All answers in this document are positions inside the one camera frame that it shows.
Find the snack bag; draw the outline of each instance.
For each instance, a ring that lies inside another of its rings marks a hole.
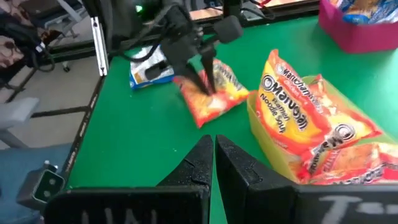
[[[152,47],[143,47],[140,52],[135,54],[134,58],[141,58],[148,54]],[[167,83],[173,80],[174,71],[172,67],[166,68],[160,75],[151,77],[152,74],[146,73],[147,69],[151,66],[161,63],[165,60],[160,47],[157,47],[154,54],[145,62],[136,63],[130,62],[130,87],[132,90],[145,87],[151,84]]]
[[[202,93],[189,79],[174,78],[198,128],[242,103],[249,96],[249,91],[238,82],[232,69],[217,59],[213,61],[213,74],[216,93],[211,96]],[[199,72],[199,76],[209,86],[204,70]]]
[[[310,184],[398,182],[398,146],[372,142],[326,152]]]
[[[382,134],[382,131],[370,119],[348,108],[339,96],[330,94],[325,87],[325,80],[321,75],[318,75],[308,87],[319,100],[323,108],[323,114],[331,126],[331,133],[326,135],[325,141],[318,147],[306,152],[306,155],[302,155],[305,160],[304,168],[309,172],[307,177],[302,178],[308,178],[308,175],[315,173],[319,163],[323,160],[323,152],[330,149],[352,146],[361,139]]]
[[[293,68],[271,51],[262,73],[256,112],[270,137],[292,156],[321,144],[330,132],[323,108]]]

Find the pink container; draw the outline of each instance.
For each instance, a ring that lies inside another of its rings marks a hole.
[[[329,0],[320,1],[319,25],[347,53],[398,48],[398,22],[356,26],[343,21],[343,13]]]

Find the green table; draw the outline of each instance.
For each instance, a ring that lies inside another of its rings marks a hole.
[[[319,28],[317,17],[244,29],[244,35],[218,46],[218,58],[250,90],[258,89],[269,52],[301,76],[323,76],[387,131],[398,137],[398,51],[348,55]],[[197,129],[173,84],[129,87],[129,62],[112,61],[68,181],[76,187],[154,186],[182,160],[204,134],[224,134],[268,164],[250,132],[246,104]],[[213,174],[211,223],[226,223]]]

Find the gray floor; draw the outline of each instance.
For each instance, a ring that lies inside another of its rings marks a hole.
[[[79,40],[92,39],[89,18],[77,24],[74,31],[80,34]],[[70,68],[70,72],[65,73],[62,65],[57,64],[50,73],[36,72],[25,86],[26,90],[18,94],[15,100],[28,96],[39,98],[37,111],[86,106],[100,77],[96,57],[72,61]],[[29,72],[29,68],[21,70],[11,84],[18,85]],[[6,101],[10,94],[12,91],[0,90],[0,103]],[[83,113],[34,118],[10,131],[30,147],[50,146],[72,142],[82,118]],[[5,148],[7,146],[0,141],[0,149]]]

